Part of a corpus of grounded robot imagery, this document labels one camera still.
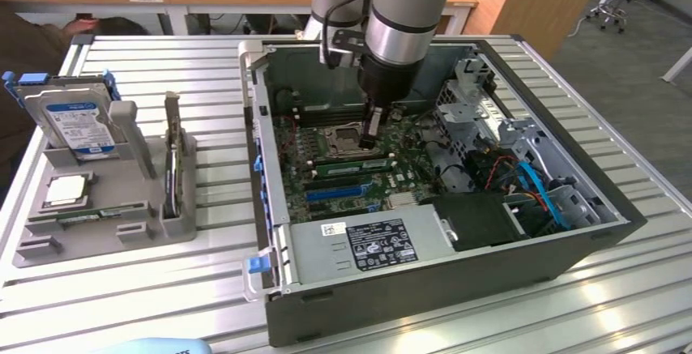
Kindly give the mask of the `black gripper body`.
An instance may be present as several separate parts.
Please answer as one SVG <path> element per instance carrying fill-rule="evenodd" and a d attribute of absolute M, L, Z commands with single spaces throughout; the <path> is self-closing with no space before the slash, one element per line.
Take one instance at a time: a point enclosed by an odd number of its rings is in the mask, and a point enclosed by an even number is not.
<path fill-rule="evenodd" d="M 406 65 L 393 65 L 374 56 L 361 58 L 358 84 L 371 106 L 386 108 L 406 98 L 422 67 L 424 60 Z"/>

